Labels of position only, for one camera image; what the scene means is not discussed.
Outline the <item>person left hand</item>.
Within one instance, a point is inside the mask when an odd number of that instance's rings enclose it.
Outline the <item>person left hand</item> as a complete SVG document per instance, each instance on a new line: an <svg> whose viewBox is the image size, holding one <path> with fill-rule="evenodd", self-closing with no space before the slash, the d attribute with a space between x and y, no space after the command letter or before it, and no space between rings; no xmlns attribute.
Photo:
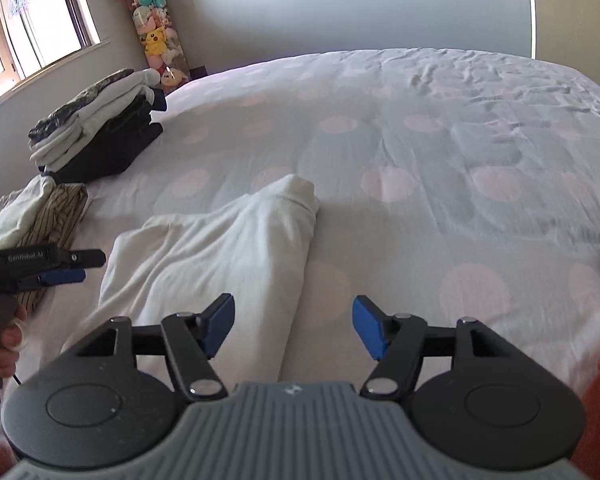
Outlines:
<svg viewBox="0 0 600 480"><path fill-rule="evenodd" d="M16 365L19 360L19 350L23 345L24 323L26 319L26 309L23 306L19 306L12 322L1 332L0 377L3 379L8 379L15 375Z"/></svg>

